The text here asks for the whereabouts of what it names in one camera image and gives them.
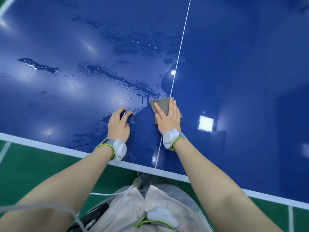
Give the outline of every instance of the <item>green floor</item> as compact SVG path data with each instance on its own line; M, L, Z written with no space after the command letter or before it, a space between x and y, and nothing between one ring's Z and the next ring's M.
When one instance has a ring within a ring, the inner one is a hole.
M0 140L0 150L5 142ZM43 151L19 144L11 144L0 163L0 206L16 203L43 180L78 161L79 158ZM122 186L131 185L136 172L108 165L92 192L113 193ZM187 192L198 204L190 184L171 180ZM80 215L105 197L90 195ZM288 206L252 198L253 202L283 231L289 231ZM294 231L309 231L309 211L293 208Z

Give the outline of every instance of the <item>white edge line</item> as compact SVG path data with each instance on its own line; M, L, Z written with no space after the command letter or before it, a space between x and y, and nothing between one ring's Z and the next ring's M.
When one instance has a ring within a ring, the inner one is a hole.
M2 148L2 150L0 151L0 164L7 152L7 150L10 148L11 142L6 142Z
M4 133L0 133L0 140L12 142L16 144L21 144L21 145L25 145L29 147L34 147L34 148L38 148L38 149L42 149L46 151L56 152L56 153L64 154L68 156L78 157L78 158L84 158L87 155L89 155L89 153L86 153L86 152L76 151L76 150L72 150L69 148L59 147L59 146L55 146L52 144L42 143L42 142L38 142L38 141L26 139L26 138L21 138L17 136L12 136L9 134L4 134ZM172 172L168 172L168 171L164 171L160 169L155 169L152 167L133 164L133 163L125 162L125 161L120 161L120 162L110 161L108 164L112 166L118 166L118 167L125 168L125 169L131 169L134 171L149 173L149 174L153 174L153 175L157 175L161 177L166 177L166 178L190 183L186 175L172 173ZM268 194L264 194L264 193L260 193L256 191L250 191L250 190L245 190L245 189L242 189L242 190L249 197L309 210L309 203L303 203L303 202L292 200L292 199L285 199L285 198L281 198L278 196L268 195Z
M161 141L160 141L160 145L159 145L157 160L156 160L156 162L155 162L155 167L154 167L155 169L157 168L157 163L158 163L158 159L159 159L159 154L160 154L160 149L161 149L162 138L163 138L163 135L161 136Z
M0 19L15 0L6 0L0 8Z
M175 75L174 75L174 78L173 78L173 83L172 83L172 89L171 89L170 97L172 97L172 91L173 91L174 81L175 81L176 72L177 72L177 66L178 66L178 61L179 61L179 56L180 56L180 51L181 51L181 46L182 46L182 40L183 40L183 36L184 36L184 30L186 29L186 24L187 24L187 18L188 18L190 3L191 3L191 0L189 0L189 6L188 6L188 11L187 11L186 21L184 22L184 27L183 27L183 32L182 32L182 37L181 37L181 42L180 42L180 47L179 47L179 53L178 53L178 58L177 58L176 68L175 68Z
M293 207L289 205L288 208L289 208L289 232L294 232Z

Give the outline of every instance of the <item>beige clothing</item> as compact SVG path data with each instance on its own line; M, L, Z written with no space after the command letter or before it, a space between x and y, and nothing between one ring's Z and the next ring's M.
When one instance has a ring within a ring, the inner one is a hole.
M106 223L117 210L117 207L121 203L124 195L125 192L122 192L111 202L109 209L94 224L94 226L91 227L89 230L90 232L100 232L106 226ZM126 196L119 212L114 217L112 222L106 227L104 232L117 232L140 218L144 211L147 212L153 210L155 206L165 207L172 211L173 216L179 222L179 227L177 228L177 231L179 232L212 231L206 218L202 214L194 212L176 199L169 197L164 191L150 185L145 198L143 198L136 187L129 189L128 195ZM144 224L139 228L132 228L127 231L165 232L172 230L163 226Z

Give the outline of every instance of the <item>left hand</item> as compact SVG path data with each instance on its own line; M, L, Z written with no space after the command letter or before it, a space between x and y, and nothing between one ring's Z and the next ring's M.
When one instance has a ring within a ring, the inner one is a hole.
M120 138L123 143L126 143L129 138L130 127L129 124L127 124L126 122L128 120L128 117L133 113L132 111L127 112L120 119L120 114L125 109L126 109L125 107L120 108L112 114L108 122L108 133L107 133L108 138L114 140Z

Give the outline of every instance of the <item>blue table surface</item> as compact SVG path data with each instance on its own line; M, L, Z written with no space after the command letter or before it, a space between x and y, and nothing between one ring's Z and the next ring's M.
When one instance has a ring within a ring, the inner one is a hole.
M0 18L0 132L89 153L125 106L123 160L185 174L149 105L172 91L183 133L240 187L309 203L308 0L188 5L15 0Z

